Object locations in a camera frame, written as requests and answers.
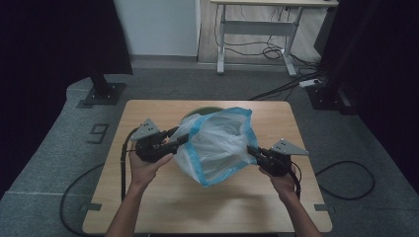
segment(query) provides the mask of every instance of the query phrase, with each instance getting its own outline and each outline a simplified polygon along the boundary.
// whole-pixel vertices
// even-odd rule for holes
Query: wall
[[[200,0],[115,0],[131,55],[197,56]]]

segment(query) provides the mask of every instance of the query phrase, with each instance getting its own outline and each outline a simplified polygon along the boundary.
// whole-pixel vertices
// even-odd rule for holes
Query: human hand
[[[131,144],[129,152],[131,184],[145,189],[156,176],[157,170],[167,164],[173,158],[173,154],[163,156],[156,163],[144,162],[135,154],[135,144],[136,141]]]
[[[259,171],[265,175],[267,175],[271,179],[272,186],[277,191],[280,199],[282,201],[286,200],[286,198],[296,196],[294,191],[293,178],[290,174],[286,174],[285,176],[281,177],[273,177],[267,171],[259,167]]]

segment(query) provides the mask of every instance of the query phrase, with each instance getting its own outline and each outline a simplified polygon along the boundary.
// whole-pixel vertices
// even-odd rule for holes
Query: table top
[[[210,0],[220,5],[290,6],[290,7],[336,7],[337,0]]]
[[[121,204],[121,149],[127,135],[146,119],[160,130],[178,125],[188,112],[201,107],[250,109],[259,146],[269,148],[279,139],[303,148],[293,111],[287,102],[243,101],[129,101],[121,118],[92,203],[83,223],[86,233],[105,233]],[[301,203],[322,232],[332,229],[307,156],[293,156],[302,172]],[[126,183],[130,182],[129,159]],[[268,177],[257,166],[247,166],[227,180],[207,188],[182,173],[175,161],[160,168],[144,193],[136,233],[269,233],[293,232],[285,206]]]

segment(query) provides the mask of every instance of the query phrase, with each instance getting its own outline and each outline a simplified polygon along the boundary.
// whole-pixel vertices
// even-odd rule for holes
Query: stand base
[[[118,103],[126,84],[108,83],[109,91],[107,95],[99,95],[93,87],[85,100],[80,101],[77,108],[92,108],[94,105],[114,106]]]
[[[315,110],[339,111],[342,115],[356,115],[355,108],[351,105],[342,90],[339,90],[338,96],[333,100],[324,98],[324,89],[315,87],[306,87],[311,105]]]
[[[285,56],[286,50],[281,49],[281,54],[284,60],[284,63],[286,64],[287,70],[289,71],[289,74],[291,77],[296,77],[295,69],[293,68],[293,62],[291,61],[290,56]]]
[[[216,73],[224,74],[224,47],[218,47],[218,62],[216,64]]]

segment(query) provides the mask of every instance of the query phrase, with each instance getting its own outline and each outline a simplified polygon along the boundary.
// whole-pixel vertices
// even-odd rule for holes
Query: black curtain
[[[418,12],[415,0],[341,0],[322,57],[328,93],[354,90],[361,119],[416,192]]]
[[[112,0],[0,2],[1,193],[34,155],[66,101],[67,87],[132,74]]]

